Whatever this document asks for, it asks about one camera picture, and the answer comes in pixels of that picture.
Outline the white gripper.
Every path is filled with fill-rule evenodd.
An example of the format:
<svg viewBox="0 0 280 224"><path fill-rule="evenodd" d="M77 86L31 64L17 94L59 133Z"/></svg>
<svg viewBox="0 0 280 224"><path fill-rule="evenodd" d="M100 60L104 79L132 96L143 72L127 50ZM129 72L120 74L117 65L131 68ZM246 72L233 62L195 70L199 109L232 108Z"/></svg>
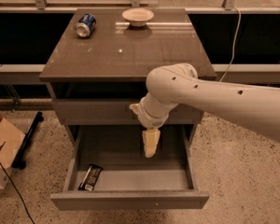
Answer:
<svg viewBox="0 0 280 224"><path fill-rule="evenodd" d="M175 103L160 102L150 93L143 97L139 104L129 105L132 112L137 115L140 123L148 129L142 131L144 151L147 158L155 155L161 136L158 128L168 120L170 112L176 107L177 104Z"/></svg>

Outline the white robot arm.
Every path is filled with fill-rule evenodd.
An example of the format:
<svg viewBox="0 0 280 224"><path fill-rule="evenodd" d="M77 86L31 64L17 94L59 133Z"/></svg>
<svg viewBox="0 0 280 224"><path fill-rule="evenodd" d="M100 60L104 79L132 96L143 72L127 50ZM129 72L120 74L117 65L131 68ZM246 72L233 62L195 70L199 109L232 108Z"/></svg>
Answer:
<svg viewBox="0 0 280 224"><path fill-rule="evenodd" d="M280 89L198 78L188 63L160 66L149 72L147 95L130 109L146 129L145 155L154 156L160 127L178 105L189 105L280 143Z"/></svg>

